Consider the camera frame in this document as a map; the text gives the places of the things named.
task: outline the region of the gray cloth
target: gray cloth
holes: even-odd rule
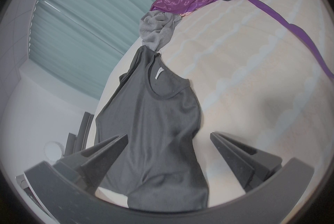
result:
[[[206,208],[208,185],[192,145],[200,121],[189,80],[170,71],[160,54],[140,47],[96,118],[95,144],[118,134],[129,138],[100,186],[127,195],[134,209]]]
[[[152,51],[158,51],[171,39],[174,28],[181,21],[181,16],[173,13],[150,11],[139,22],[139,34],[142,45]]]

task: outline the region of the shirt neckline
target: shirt neckline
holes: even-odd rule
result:
[[[176,79],[176,82],[179,84],[179,87],[177,88],[176,91],[165,94],[165,95],[159,95],[157,94],[153,88],[152,85],[150,83],[150,75],[149,75],[149,70],[151,68],[151,66],[154,63],[154,60],[157,60],[157,62],[159,63],[159,65],[164,69],[164,73],[168,73],[170,75],[170,77],[173,77]],[[156,53],[152,56],[152,60],[150,61],[150,63],[146,66],[145,68],[145,85],[146,88],[148,90],[148,93],[156,100],[167,100],[170,99],[172,97],[174,97],[176,94],[178,94],[181,90],[190,87],[190,81],[188,79],[182,78],[180,76],[178,76],[177,74],[175,74],[174,72],[172,72],[161,60],[161,54],[160,53]]]

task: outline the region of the curtain fold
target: curtain fold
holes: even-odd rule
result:
[[[155,0],[39,0],[29,58],[73,88],[99,99],[108,76],[139,36]]]

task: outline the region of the clothing tag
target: clothing tag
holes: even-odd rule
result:
[[[158,70],[158,72],[157,72],[157,75],[155,76],[155,79],[158,79],[158,76],[160,75],[160,73],[161,73],[162,71],[165,71],[165,69],[163,69],[162,67],[159,68],[159,70]]]

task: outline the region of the bed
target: bed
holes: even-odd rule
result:
[[[334,26],[321,0],[261,0],[312,38],[334,70]],[[111,73],[95,117],[119,85],[141,39]],[[283,158],[297,157],[315,168],[298,205],[311,195],[333,156],[334,88],[311,52],[277,21],[246,0],[217,1],[182,19],[162,60],[190,79],[202,109],[193,140],[209,184],[209,206],[244,194],[210,141],[224,132],[243,143]],[[94,145],[93,120],[87,147]],[[103,188],[96,196],[127,206],[126,197]]]

